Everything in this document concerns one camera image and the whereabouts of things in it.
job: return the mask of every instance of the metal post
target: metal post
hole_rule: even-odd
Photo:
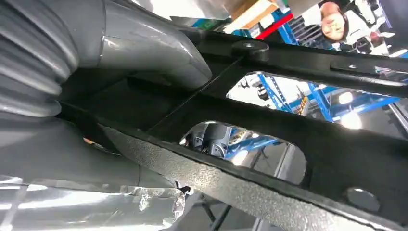
[[[333,118],[330,115],[329,108],[326,106],[324,99],[327,101],[326,97],[324,99],[321,97],[321,95],[316,91],[317,86],[314,85],[313,83],[307,83],[310,88],[310,92],[312,93],[313,97],[315,98],[316,102],[318,103],[318,106],[321,110],[321,113],[323,114],[324,118],[327,121],[333,122]]]
[[[219,228],[221,227],[222,223],[224,222],[225,218],[227,217],[228,213],[231,210],[231,206],[227,205],[222,211],[221,214],[216,218],[216,220],[213,222],[213,224],[211,225],[210,230],[219,230]]]
[[[283,152],[282,157],[279,160],[278,167],[275,170],[274,177],[279,179],[286,179],[289,168],[293,162],[294,151],[296,147],[292,144],[287,144],[285,151]],[[272,226],[265,220],[257,218],[255,220],[252,231],[281,231],[279,227]]]
[[[267,91],[269,98],[275,104],[276,109],[283,111],[283,109],[279,106],[279,103],[276,101],[275,94],[273,93],[272,88],[270,88],[269,84],[267,83],[265,76],[263,74],[258,74],[258,78]]]

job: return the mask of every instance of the person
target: person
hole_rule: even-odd
[[[372,6],[377,5],[375,2],[375,0],[325,0],[318,5],[320,22],[314,24],[321,25],[323,35],[330,43],[352,45],[376,28],[377,20],[372,11]]]

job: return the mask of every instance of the ceiling light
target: ceiling light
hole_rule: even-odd
[[[339,95],[339,103],[347,104],[353,101],[353,94],[351,92],[345,92]]]
[[[362,124],[361,124],[361,119],[358,116],[357,113],[354,112],[350,112],[344,116],[342,116],[340,123],[348,129],[353,129],[353,130],[357,130],[357,129],[361,129]]]
[[[247,150],[241,150],[237,152],[237,154],[232,158],[231,162],[234,165],[241,165],[244,162],[247,155],[248,155]]]

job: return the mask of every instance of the textured black metal bar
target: textured black metal bar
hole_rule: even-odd
[[[250,38],[207,32],[205,40],[197,48],[204,56],[213,54],[231,57],[231,46],[239,40],[254,41]],[[247,72],[265,71],[275,76],[408,98],[408,86],[406,84],[383,79],[379,75],[373,74],[375,67],[408,73],[408,61],[406,59],[265,43],[269,45],[267,52],[269,60],[266,62],[242,62],[241,68],[246,69]],[[348,70],[332,68],[332,65],[337,64],[353,65],[355,68]]]
[[[266,62],[248,58],[239,60],[231,55],[231,44],[245,38],[212,33],[206,36],[206,40],[198,42],[198,48],[217,77],[199,91],[186,92],[130,79],[106,88],[89,99],[73,102],[75,107],[64,105],[62,118],[76,123],[92,140],[98,140],[103,146],[113,146],[128,158],[144,163],[161,174],[172,177],[175,176],[172,174],[177,173],[178,178],[184,177],[179,174],[178,163],[167,164],[166,169],[158,168],[164,166],[162,162],[166,160],[162,158],[168,157],[157,158],[154,150],[161,151],[159,147],[174,151],[163,154],[180,155],[180,160],[185,158],[206,164],[195,166],[202,171],[209,165],[212,170],[222,170],[225,177],[243,179],[240,187],[255,183],[262,186],[262,189],[270,190],[270,195],[279,192],[281,197],[292,198],[294,200],[291,200],[290,206],[295,210],[297,205],[306,201],[319,209],[340,214],[360,224],[369,224],[376,229],[398,230],[401,227],[393,222],[408,223],[405,217],[408,211],[408,186],[404,184],[404,177],[408,175],[408,142],[369,131],[350,131],[325,121],[225,99],[229,89],[250,71],[268,71],[280,76],[405,97],[405,86],[384,85],[391,82],[373,79],[375,74],[366,71],[370,70],[366,64],[405,71],[401,64],[406,61],[275,44],[269,44],[270,49],[266,51],[269,60]],[[341,62],[341,66],[347,67],[350,60],[353,65],[364,68],[358,68],[357,72],[331,69],[333,62]],[[96,119],[82,110],[89,111]],[[308,162],[308,184],[305,184],[304,189],[299,189],[276,178],[266,178],[245,169],[237,169],[230,163],[176,145],[186,132],[204,121],[224,122],[279,137],[297,145],[305,153]],[[90,124],[95,126],[95,123],[103,124],[107,137],[93,129]],[[214,190],[209,185],[203,187],[197,185],[196,181],[195,184],[193,186],[201,187],[203,192],[231,203],[230,199],[220,194],[221,189]],[[379,212],[366,213],[344,205],[348,203],[344,198],[345,189],[355,186],[378,197],[382,204]],[[250,199],[251,195],[240,198]],[[265,211],[259,201],[247,203],[254,203]],[[247,210],[249,206],[233,205]]]

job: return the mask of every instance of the gray pipe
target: gray pipe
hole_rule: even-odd
[[[3,0],[0,12],[0,110],[9,113],[58,114],[52,99],[78,67],[153,70],[188,89],[212,75],[180,27],[125,1]]]

